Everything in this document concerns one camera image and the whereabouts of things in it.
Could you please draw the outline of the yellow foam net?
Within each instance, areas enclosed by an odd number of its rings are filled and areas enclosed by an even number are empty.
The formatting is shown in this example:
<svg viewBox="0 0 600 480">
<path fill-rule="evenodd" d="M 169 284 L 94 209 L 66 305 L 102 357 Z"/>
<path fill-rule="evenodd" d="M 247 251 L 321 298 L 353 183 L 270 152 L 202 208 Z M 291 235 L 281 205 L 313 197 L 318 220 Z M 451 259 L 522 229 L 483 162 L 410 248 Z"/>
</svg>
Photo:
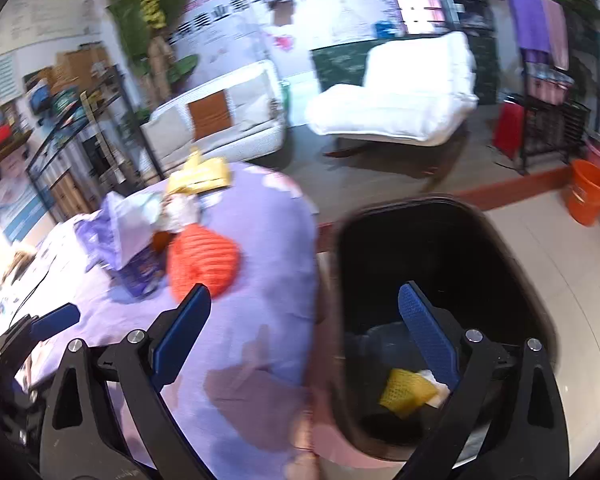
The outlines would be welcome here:
<svg viewBox="0 0 600 480">
<path fill-rule="evenodd" d="M 388 377 L 379 405 L 404 419 L 419 410 L 438 394 L 436 386 L 425 377 L 394 368 Z"/>
</svg>

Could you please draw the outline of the purple plastic bag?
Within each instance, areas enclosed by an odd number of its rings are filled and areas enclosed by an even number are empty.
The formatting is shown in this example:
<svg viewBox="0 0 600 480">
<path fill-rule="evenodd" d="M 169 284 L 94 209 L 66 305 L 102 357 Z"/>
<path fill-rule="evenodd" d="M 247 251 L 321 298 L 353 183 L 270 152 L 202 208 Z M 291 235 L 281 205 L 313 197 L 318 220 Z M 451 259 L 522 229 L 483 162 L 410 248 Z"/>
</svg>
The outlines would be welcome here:
<svg viewBox="0 0 600 480">
<path fill-rule="evenodd" d="M 161 202 L 160 193 L 148 190 L 128 197 L 109 192 L 98 211 L 76 220 L 73 229 L 86 252 L 86 270 L 100 264 L 120 271 L 148 247 Z"/>
</svg>

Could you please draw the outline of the orange foam net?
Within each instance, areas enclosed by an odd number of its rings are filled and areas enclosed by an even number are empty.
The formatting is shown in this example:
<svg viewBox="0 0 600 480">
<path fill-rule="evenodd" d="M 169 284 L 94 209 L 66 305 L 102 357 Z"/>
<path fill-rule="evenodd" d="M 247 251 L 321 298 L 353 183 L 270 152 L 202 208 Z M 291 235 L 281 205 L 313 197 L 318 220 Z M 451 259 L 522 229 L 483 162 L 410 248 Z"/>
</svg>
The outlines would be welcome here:
<svg viewBox="0 0 600 480">
<path fill-rule="evenodd" d="M 234 240 L 197 223 L 174 237 L 166 258 L 166 274 L 177 302 L 198 284 L 207 287 L 212 299 L 218 298 L 233 284 L 239 267 L 240 249 Z"/>
</svg>

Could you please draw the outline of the white paper bag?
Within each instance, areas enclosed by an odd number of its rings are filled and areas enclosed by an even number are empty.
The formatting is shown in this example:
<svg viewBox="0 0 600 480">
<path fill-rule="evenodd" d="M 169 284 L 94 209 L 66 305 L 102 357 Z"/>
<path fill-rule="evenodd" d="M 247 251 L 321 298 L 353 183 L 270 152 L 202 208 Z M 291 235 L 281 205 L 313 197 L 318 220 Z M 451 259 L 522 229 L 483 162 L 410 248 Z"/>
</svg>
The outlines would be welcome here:
<svg viewBox="0 0 600 480">
<path fill-rule="evenodd" d="M 186 226 L 196 224 L 201 218 L 201 204 L 196 195 L 182 193 L 163 197 L 155 229 L 158 232 L 181 233 Z"/>
</svg>

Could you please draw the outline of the yellow plastic bag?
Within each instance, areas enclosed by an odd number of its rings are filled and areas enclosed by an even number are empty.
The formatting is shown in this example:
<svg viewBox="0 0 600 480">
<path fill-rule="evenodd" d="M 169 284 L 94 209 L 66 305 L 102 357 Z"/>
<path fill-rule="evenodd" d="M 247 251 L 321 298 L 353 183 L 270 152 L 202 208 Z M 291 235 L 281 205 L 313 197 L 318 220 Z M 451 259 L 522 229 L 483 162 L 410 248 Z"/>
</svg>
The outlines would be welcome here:
<svg viewBox="0 0 600 480">
<path fill-rule="evenodd" d="M 184 165 L 170 175 L 166 194 L 199 195 L 228 188 L 231 183 L 230 166 L 223 157 L 204 158 L 194 148 Z"/>
</svg>

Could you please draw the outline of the white tissue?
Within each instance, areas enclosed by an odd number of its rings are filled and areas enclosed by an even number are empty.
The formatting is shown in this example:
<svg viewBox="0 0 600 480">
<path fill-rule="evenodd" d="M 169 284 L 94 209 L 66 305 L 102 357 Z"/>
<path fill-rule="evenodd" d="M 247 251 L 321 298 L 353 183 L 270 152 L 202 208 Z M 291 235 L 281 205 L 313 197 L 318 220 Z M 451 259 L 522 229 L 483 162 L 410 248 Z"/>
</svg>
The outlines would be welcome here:
<svg viewBox="0 0 600 480">
<path fill-rule="evenodd" d="M 438 382 L 434 377 L 434 374 L 431 373 L 431 370 L 420 370 L 418 372 L 419 376 L 422 376 L 427 382 L 436 388 L 437 393 L 429 399 L 426 404 L 431 406 L 432 408 L 441 408 L 443 404 L 445 404 L 446 400 L 451 393 L 449 387 L 442 382 Z"/>
</svg>

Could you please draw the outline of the black trash bin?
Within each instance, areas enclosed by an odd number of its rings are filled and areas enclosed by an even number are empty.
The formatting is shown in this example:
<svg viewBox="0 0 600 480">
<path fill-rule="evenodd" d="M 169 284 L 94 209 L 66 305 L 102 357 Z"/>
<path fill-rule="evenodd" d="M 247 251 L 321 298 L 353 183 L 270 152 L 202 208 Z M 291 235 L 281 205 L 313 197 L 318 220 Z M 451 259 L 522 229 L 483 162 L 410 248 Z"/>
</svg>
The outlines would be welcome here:
<svg viewBox="0 0 600 480">
<path fill-rule="evenodd" d="M 427 364 L 402 321 L 399 290 L 414 283 L 445 321 L 480 330 L 507 349 L 541 341 L 556 365 L 555 325 L 527 274 L 488 218 L 451 196 L 359 209 L 336 222 L 329 251 L 335 315 L 330 409 L 358 451 L 404 462 L 440 412 L 425 405 L 402 419 L 380 405 L 395 368 Z"/>
</svg>

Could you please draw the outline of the purple floral bed sheet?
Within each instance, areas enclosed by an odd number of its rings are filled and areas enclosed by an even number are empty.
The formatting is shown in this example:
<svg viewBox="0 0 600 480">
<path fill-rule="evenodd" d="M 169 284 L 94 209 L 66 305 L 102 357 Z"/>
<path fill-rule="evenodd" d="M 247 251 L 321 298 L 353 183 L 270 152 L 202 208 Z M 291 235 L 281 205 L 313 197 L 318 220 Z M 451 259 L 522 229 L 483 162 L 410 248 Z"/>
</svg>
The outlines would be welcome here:
<svg viewBox="0 0 600 480">
<path fill-rule="evenodd" d="M 228 188 L 202 199 L 205 228 L 239 249 L 236 278 L 212 300 L 211 313 L 178 379 L 163 399 L 189 443 L 221 479 L 283 479 L 296 456 L 294 425 L 306 392 L 304 373 L 315 325 L 316 223 L 293 180 L 235 162 Z M 67 302 L 76 325 L 39 344 L 31 378 L 52 374 L 66 345 L 114 344 L 174 307 L 168 282 L 133 297 L 88 260 L 71 222 L 42 245 L 52 263 L 22 307 L 0 301 L 0 335 L 23 315 Z"/>
</svg>

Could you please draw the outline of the orange plastic bucket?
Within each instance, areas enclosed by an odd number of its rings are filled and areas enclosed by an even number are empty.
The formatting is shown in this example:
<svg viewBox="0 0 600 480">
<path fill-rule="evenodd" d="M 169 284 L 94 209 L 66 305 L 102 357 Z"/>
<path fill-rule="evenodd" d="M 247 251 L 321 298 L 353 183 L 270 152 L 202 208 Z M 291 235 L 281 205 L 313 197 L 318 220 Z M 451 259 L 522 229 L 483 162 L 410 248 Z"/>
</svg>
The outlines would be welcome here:
<svg viewBox="0 0 600 480">
<path fill-rule="evenodd" d="M 588 160 L 577 159 L 571 168 L 567 210 L 582 226 L 592 226 L 600 216 L 600 167 Z"/>
</svg>

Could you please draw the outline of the red bag on floor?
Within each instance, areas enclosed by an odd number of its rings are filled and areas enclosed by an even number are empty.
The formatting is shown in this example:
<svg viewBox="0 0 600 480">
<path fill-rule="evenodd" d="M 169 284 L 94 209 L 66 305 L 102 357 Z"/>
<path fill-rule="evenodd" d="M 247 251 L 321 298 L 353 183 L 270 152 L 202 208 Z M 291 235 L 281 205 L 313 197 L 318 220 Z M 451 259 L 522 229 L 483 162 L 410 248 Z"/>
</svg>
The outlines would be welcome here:
<svg viewBox="0 0 600 480">
<path fill-rule="evenodd" d="M 511 160 L 516 158 L 522 145 L 524 108 L 515 101 L 505 100 L 500 107 L 492 144 Z"/>
</svg>

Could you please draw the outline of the black metal rack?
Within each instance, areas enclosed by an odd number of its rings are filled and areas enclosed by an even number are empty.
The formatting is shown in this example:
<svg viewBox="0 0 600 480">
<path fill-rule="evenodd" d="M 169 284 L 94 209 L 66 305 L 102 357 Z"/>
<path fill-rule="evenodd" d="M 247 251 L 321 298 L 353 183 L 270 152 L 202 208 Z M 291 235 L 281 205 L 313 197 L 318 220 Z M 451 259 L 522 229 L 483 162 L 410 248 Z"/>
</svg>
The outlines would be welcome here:
<svg viewBox="0 0 600 480">
<path fill-rule="evenodd" d="M 538 157 L 555 155 L 568 164 L 583 148 L 591 110 L 578 100 L 577 81 L 545 52 L 520 49 L 522 108 L 517 171 L 525 176 Z"/>
</svg>

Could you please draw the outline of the brown square cushion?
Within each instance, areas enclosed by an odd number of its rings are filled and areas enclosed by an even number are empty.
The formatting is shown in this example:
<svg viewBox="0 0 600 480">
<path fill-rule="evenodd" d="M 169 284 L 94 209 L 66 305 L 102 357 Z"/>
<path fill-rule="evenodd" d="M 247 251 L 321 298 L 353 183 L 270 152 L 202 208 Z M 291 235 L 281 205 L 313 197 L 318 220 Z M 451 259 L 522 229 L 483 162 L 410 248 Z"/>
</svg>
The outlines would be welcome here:
<svg viewBox="0 0 600 480">
<path fill-rule="evenodd" d="M 187 110 L 193 123 L 193 139 L 199 141 L 207 136 L 226 130 L 233 125 L 224 90 L 211 93 L 197 101 L 189 102 Z"/>
</svg>

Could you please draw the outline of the white wicker swing sofa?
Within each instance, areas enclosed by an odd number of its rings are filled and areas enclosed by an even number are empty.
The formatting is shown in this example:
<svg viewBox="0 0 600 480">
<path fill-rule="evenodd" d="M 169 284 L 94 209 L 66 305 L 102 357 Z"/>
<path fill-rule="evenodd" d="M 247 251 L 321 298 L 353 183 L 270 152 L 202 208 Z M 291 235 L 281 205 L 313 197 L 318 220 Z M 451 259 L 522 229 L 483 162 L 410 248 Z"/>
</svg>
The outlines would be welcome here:
<svg viewBox="0 0 600 480">
<path fill-rule="evenodd" d="M 283 88 L 269 60 L 251 63 L 188 90 L 156 108 L 143 133 L 167 174 L 193 151 L 246 162 L 285 142 Z"/>
</svg>

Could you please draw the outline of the white cushioned lounge chair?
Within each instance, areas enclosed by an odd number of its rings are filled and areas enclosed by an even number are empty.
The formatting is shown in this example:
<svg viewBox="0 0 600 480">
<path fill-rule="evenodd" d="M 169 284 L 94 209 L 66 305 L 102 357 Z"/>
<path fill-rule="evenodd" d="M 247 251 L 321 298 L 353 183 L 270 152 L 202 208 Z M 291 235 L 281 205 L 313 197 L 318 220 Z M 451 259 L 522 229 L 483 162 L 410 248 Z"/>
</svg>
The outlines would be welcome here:
<svg viewBox="0 0 600 480">
<path fill-rule="evenodd" d="M 319 136 L 432 148 L 477 108 L 475 70 L 464 32 L 388 41 L 368 52 L 362 84 L 309 99 L 306 125 Z"/>
</svg>

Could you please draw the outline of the banana plant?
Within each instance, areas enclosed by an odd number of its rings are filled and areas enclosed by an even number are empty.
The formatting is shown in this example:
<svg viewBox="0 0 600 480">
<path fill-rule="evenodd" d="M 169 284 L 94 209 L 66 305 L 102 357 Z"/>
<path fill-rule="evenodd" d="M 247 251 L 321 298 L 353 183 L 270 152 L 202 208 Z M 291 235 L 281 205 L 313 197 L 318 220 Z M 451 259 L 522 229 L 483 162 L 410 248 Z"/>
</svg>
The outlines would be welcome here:
<svg viewBox="0 0 600 480">
<path fill-rule="evenodd" d="M 198 65 L 196 54 L 178 58 L 170 44 L 187 1 L 107 0 L 128 65 L 151 110 L 170 101 L 174 87 Z"/>
</svg>

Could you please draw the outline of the pink hanging towel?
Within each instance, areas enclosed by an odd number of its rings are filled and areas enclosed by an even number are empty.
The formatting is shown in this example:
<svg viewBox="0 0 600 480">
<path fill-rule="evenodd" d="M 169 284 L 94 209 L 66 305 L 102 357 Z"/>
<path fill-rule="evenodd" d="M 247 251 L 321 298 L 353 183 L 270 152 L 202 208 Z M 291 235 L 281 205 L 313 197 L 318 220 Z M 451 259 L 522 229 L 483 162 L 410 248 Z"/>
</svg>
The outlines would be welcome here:
<svg viewBox="0 0 600 480">
<path fill-rule="evenodd" d="M 569 70 L 568 32 L 564 10 L 554 0 L 542 0 L 548 39 L 550 40 L 550 55 L 558 70 Z"/>
</svg>

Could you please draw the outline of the purple hanging towel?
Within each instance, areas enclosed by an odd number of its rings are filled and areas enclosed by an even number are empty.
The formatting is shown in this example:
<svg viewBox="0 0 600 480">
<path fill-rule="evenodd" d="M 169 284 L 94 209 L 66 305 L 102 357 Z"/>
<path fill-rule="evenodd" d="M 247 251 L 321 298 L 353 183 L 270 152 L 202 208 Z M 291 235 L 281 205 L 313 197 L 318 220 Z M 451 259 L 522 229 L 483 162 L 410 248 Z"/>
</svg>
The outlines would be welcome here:
<svg viewBox="0 0 600 480">
<path fill-rule="evenodd" d="M 546 63 L 550 54 L 550 38 L 542 0 L 507 1 L 513 15 L 518 48 L 524 60 Z"/>
</svg>

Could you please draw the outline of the wooden wall shelf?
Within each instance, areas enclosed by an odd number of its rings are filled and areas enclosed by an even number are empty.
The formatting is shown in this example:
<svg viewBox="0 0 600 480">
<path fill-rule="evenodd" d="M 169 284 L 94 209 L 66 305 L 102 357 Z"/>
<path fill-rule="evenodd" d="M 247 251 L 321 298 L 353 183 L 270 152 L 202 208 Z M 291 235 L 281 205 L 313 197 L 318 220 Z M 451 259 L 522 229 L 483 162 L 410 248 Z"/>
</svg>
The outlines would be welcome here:
<svg viewBox="0 0 600 480">
<path fill-rule="evenodd" d="M 12 138 L 12 140 L 9 140 L 8 142 L 6 142 L 0 148 L 0 163 L 6 157 L 11 155 L 12 153 L 15 153 L 15 151 L 19 150 L 23 146 L 27 146 L 28 142 L 30 140 L 30 137 L 32 136 L 32 133 L 33 133 L 33 130 L 29 129 L 23 133 L 17 134 L 14 138 Z"/>
</svg>

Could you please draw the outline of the black iron bed frame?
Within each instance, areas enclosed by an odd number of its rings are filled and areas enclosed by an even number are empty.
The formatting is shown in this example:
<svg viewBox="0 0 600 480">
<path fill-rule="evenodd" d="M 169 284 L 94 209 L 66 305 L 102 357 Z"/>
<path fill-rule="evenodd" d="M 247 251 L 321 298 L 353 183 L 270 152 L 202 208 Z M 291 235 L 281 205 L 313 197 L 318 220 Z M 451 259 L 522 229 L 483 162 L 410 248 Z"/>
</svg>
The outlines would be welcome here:
<svg viewBox="0 0 600 480">
<path fill-rule="evenodd" d="M 97 210 L 110 192 L 126 197 L 166 177 L 116 66 L 65 107 L 27 176 L 57 223 Z"/>
</svg>

